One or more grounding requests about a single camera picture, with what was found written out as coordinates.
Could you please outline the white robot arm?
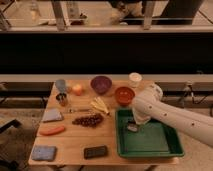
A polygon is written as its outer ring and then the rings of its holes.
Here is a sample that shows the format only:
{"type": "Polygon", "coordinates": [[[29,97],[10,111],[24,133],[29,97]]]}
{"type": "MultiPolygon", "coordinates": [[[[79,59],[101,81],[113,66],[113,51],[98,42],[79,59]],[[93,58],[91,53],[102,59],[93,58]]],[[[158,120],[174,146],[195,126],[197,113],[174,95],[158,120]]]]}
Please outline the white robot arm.
{"type": "Polygon", "coordinates": [[[168,105],[162,97],[155,83],[138,93],[132,100],[135,122],[143,125],[154,118],[213,148],[213,117],[168,105]]]}

